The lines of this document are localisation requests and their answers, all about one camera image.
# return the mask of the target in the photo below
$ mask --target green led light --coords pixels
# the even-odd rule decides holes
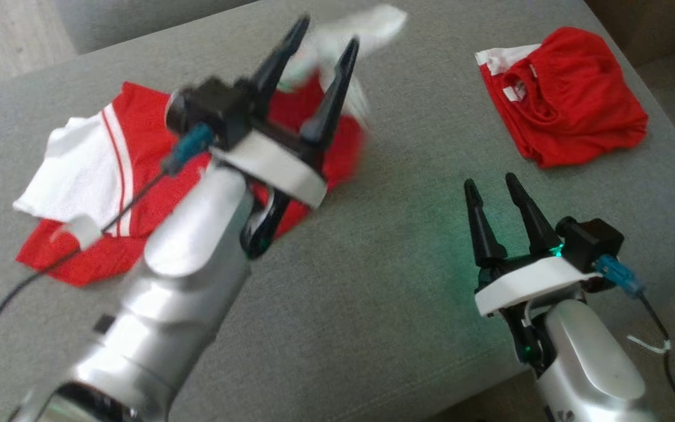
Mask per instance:
[[[564,247],[564,243],[562,243],[559,246],[555,246],[554,248],[549,249],[551,251],[551,254],[553,256],[562,256],[562,248]]]

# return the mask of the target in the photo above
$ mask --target black cable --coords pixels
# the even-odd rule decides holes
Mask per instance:
[[[137,195],[134,195],[134,198],[132,198],[132,200],[129,201],[129,203],[126,206],[124,206],[124,209],[120,211],[120,213],[117,214],[114,219],[112,219],[108,224],[105,225],[105,227],[101,229],[101,233],[107,232],[111,227],[113,227],[113,225],[115,225],[118,221],[120,221],[121,218],[124,217],[124,215],[128,213],[135,205],[137,205],[137,202],[139,202],[139,200],[141,200],[142,197],[147,195],[150,189],[152,189],[153,186],[157,185],[158,182],[160,182],[164,176],[166,176],[165,171],[159,173],[158,176],[156,176],[155,178],[153,178],[153,180],[148,182],[145,185],[145,187],[142,188],[139,191],[139,193],[137,193]],[[32,284],[33,281],[38,280],[38,278],[43,277],[44,275],[51,273],[53,270],[56,270],[57,268],[61,267],[64,263],[66,263],[73,257],[78,256],[80,252],[81,250],[80,247],[78,246],[73,251],[65,254],[58,260],[54,261],[53,264],[47,266],[46,268],[43,268],[42,270],[36,272],[35,274],[29,275],[24,280],[17,283],[17,285],[12,290],[10,290],[7,296],[5,296],[5,298],[0,302],[0,316],[2,315],[3,311],[7,308],[7,306],[10,304],[12,299],[14,299],[17,296],[17,294],[21,293],[21,291],[24,288]]]
[[[645,309],[647,309],[647,312],[650,314],[650,317],[653,318],[653,321],[660,329],[661,333],[663,334],[663,339],[670,342],[670,337],[668,336],[667,329],[665,329],[665,326],[663,326],[663,323],[661,322],[660,318],[658,318],[658,315],[653,310],[653,307],[650,306],[650,303],[647,301],[645,295],[640,293],[637,295],[637,298],[640,299],[640,302],[642,302],[642,304],[645,306]],[[665,372],[666,379],[668,380],[668,384],[670,385],[670,389],[673,390],[673,395],[675,395],[675,382],[673,381],[673,376],[671,376],[670,374],[670,366],[668,363],[669,357],[670,357],[670,350],[667,350],[663,354],[663,370]]]

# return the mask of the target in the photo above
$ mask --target red stripe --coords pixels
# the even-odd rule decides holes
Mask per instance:
[[[108,131],[108,136],[111,139],[111,146],[113,147],[113,153],[116,154],[116,162],[118,163],[118,174],[121,177],[121,197],[118,200],[118,211],[121,213],[124,207],[124,169],[121,167],[121,160],[118,157],[118,148],[116,148],[116,140],[113,139],[113,132],[111,127],[108,125],[108,120],[105,118],[105,110],[101,110],[101,117],[104,121],[105,130]],[[121,235],[121,219],[116,222],[116,237]]]

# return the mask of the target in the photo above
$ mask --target gray cushion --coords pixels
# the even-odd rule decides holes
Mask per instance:
[[[331,21],[370,2],[271,0],[97,51],[0,84],[0,299],[29,270],[13,262],[35,220],[11,202],[51,129],[92,115],[123,80],[171,90],[247,74],[295,17]],[[675,130],[619,56],[649,114],[639,147],[541,171],[520,157],[473,58],[537,43],[560,26],[606,37],[579,0],[397,0],[405,32],[360,62],[373,107],[356,179],[254,264],[172,420],[419,420],[523,368],[503,319],[481,318],[463,182],[476,179],[499,240],[527,251],[504,185],[514,171],[552,222],[602,217],[626,235],[622,259],[651,302],[675,291]],[[0,323],[0,420],[81,350],[115,281],[84,290],[43,280]],[[610,326],[645,317],[619,291],[590,297]]]
[[[77,53],[152,34],[254,0],[54,0]]]

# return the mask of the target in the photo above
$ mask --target robotic arm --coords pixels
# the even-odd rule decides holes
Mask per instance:
[[[14,422],[163,422],[211,344],[290,200],[319,206],[321,175],[359,51],[353,39],[321,106],[300,134],[267,121],[268,102],[306,29],[303,17],[251,79],[212,77],[174,94],[166,125],[180,136],[163,163],[176,173],[212,151],[199,183],[148,240],[114,315],[93,328],[83,357],[24,398]],[[265,184],[255,202],[249,182]]]
[[[508,173],[506,182],[530,240],[527,256],[507,257],[476,184],[465,182],[480,314],[504,317],[518,360],[535,372],[549,420],[656,420],[640,373],[585,299],[615,287],[602,276],[609,270],[603,262],[616,258],[624,236],[601,219],[567,217],[554,230],[517,177]],[[533,317],[537,309],[543,312]]]

